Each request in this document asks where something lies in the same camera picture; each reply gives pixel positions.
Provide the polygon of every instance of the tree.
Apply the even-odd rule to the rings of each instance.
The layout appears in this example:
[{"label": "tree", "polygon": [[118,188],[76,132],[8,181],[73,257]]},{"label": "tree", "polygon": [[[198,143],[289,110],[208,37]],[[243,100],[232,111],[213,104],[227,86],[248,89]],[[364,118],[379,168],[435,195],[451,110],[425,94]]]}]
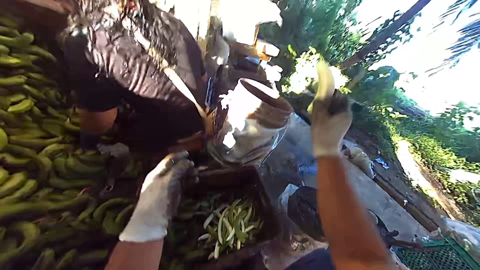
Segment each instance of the tree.
[{"label": "tree", "polygon": [[[448,7],[447,11],[440,15],[441,22],[435,26],[438,26],[445,23],[446,19],[449,18],[452,14],[456,13],[455,18],[451,24],[454,24],[455,21],[460,17],[461,13],[470,9],[478,0],[457,0],[451,6]],[[462,56],[469,52],[474,46],[478,46],[480,49],[480,19],[471,22],[462,29],[459,30],[461,37],[451,46],[448,50],[452,51],[452,55],[445,59],[444,62],[436,67],[427,70],[426,72],[431,72],[429,76],[437,74],[437,72],[444,69],[445,66],[450,65],[450,68],[456,66]]]},{"label": "tree", "polygon": [[399,29],[406,24],[408,21],[412,20],[415,15],[420,12],[431,0],[419,0],[415,3],[407,12],[395,20],[391,25],[386,29],[378,33],[375,38],[363,48],[361,48],[357,53],[352,57],[342,63],[342,69],[348,69],[354,64],[360,62],[364,57],[369,53],[375,51],[381,44],[385,43],[389,37],[394,35]]}]

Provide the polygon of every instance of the dark jacket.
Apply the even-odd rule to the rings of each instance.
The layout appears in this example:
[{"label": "dark jacket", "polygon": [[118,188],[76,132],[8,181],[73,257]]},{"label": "dark jacket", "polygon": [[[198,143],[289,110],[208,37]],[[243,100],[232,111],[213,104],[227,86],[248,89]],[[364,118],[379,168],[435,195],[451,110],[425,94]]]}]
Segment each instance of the dark jacket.
[{"label": "dark jacket", "polygon": [[[203,106],[205,71],[200,48],[181,21],[156,12],[157,19],[168,25],[175,71]],[[80,108],[107,111],[126,104],[126,113],[117,122],[121,141],[130,147],[155,152],[203,129],[194,104],[120,23],[90,33],[73,28],[64,52],[70,87]]]}]

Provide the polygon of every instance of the latex glove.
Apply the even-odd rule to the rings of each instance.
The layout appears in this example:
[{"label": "latex glove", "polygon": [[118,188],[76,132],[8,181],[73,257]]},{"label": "latex glove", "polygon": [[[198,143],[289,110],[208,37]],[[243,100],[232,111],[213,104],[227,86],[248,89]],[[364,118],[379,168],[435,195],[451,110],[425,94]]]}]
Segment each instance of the latex glove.
[{"label": "latex glove", "polygon": [[170,154],[147,175],[132,217],[119,236],[121,241],[146,242],[167,235],[168,221],[180,202],[180,181],[193,171],[187,155]]},{"label": "latex glove", "polygon": [[352,115],[345,96],[334,95],[313,102],[312,147],[313,155],[339,156],[340,143],[352,123]]}]

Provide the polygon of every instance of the forearm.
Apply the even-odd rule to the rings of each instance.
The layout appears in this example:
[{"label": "forearm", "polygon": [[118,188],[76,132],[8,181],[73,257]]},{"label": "forearm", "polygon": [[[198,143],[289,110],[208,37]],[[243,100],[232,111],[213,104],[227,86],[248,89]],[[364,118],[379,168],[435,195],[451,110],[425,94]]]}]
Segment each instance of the forearm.
[{"label": "forearm", "polygon": [[117,117],[117,108],[103,112],[78,110],[80,114],[80,128],[82,132],[91,135],[103,135],[110,130]]},{"label": "forearm", "polygon": [[162,249],[163,240],[143,243],[119,241],[105,270],[157,270]]},{"label": "forearm", "polygon": [[317,203],[337,270],[387,265],[385,246],[345,177],[340,157],[318,158]]}]

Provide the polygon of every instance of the sleeve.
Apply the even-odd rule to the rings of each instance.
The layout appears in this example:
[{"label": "sleeve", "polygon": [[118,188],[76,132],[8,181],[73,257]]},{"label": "sleeve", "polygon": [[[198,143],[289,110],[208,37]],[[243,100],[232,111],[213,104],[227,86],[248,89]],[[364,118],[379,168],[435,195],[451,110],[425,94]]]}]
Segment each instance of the sleeve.
[{"label": "sleeve", "polygon": [[97,66],[87,59],[87,37],[70,36],[65,40],[64,55],[67,79],[74,91],[75,103],[89,111],[108,111],[120,103],[119,86],[104,75],[97,74]]}]

